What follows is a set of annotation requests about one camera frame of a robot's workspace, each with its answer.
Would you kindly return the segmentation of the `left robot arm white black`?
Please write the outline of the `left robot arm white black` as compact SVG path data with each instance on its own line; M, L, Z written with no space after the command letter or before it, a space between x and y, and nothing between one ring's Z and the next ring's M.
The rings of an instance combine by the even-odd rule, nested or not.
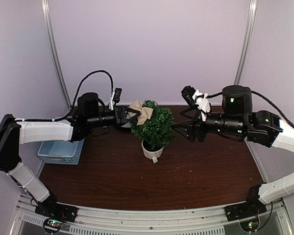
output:
M85 93L78 98L73 115L56 119L16 119L6 114L0 123L0 171L27 191L49 217L57 217L61 208L56 196L22 162L19 146L41 141L81 141L95 128L137 119L141 111L118 106L120 96L120 92L113 92L105 108L97 93Z

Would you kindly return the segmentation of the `white battery box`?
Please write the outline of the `white battery box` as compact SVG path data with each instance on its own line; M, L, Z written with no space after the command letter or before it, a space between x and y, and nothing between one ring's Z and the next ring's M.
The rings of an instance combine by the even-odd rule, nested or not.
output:
M156 157L154 157L154 158L152 158L152 161L153 161L153 163L155 164L155 163L158 162L158 159L157 159Z

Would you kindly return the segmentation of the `small green christmas tree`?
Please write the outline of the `small green christmas tree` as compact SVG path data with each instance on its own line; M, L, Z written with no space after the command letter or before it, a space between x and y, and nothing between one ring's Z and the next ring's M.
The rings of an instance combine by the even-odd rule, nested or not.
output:
M174 117L172 110L168 107L159 106L154 100L145 100L143 106L153 108L150 120L143 125L131 126L131 133L142 140L141 146L146 158L159 158L165 146L174 139L172 125Z

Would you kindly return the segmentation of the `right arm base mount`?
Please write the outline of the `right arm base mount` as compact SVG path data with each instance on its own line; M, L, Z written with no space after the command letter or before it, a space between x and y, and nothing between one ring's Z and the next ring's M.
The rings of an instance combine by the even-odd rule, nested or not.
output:
M258 199L247 199L243 203L226 206L224 211L227 221L234 221L265 213L267 207Z

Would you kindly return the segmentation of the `beige fabric bow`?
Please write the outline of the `beige fabric bow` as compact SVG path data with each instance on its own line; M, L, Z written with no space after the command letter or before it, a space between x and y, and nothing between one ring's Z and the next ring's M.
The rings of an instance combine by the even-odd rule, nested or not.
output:
M153 108L143 106L142 101L136 100L129 105L129 107L133 110L139 111L140 115L130 122L131 126L143 125L147 120L150 120L153 114Z

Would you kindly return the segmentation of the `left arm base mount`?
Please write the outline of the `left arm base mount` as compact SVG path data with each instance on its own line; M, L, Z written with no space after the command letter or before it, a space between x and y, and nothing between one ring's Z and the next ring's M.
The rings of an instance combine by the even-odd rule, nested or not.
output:
M35 209L35 213L48 217L53 218L59 221L65 222L75 222L77 217L78 208L73 206L67 206L63 204L57 204L56 209L52 212L47 212L46 210L42 209L41 207L37 206Z

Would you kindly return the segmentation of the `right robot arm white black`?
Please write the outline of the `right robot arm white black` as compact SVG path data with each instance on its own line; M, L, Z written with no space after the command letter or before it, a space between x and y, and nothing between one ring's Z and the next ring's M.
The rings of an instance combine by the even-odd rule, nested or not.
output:
M209 95L186 86L181 94L189 105L188 109L180 111L187 121L171 127L188 141L204 142L207 134L212 133L228 140L247 140L294 153L294 124L282 111L277 115L266 110L253 112L253 94L273 108L277 106L249 87L230 85L217 94Z

